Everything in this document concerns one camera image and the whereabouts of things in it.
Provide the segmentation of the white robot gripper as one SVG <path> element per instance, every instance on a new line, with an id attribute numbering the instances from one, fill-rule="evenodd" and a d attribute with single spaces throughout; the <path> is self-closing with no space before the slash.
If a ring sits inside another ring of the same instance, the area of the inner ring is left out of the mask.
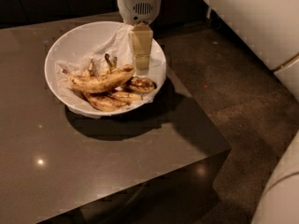
<path id="1" fill-rule="evenodd" d="M 148 24 L 158 17 L 161 3 L 162 0 L 117 0 L 123 21 L 134 25 L 129 36 L 138 75 L 145 75 L 149 71 L 153 32 Z"/>

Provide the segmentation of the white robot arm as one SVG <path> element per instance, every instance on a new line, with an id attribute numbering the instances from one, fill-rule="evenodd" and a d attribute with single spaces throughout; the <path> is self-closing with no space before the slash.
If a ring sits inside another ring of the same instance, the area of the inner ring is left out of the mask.
<path id="1" fill-rule="evenodd" d="M 210 24 L 187 29 L 183 0 L 165 0 L 159 37 L 232 149 L 217 174 L 199 162 L 197 185 L 142 203 L 130 223 L 299 224 L 299 104 L 276 77 L 299 50 L 298 1 L 204 0 Z"/>

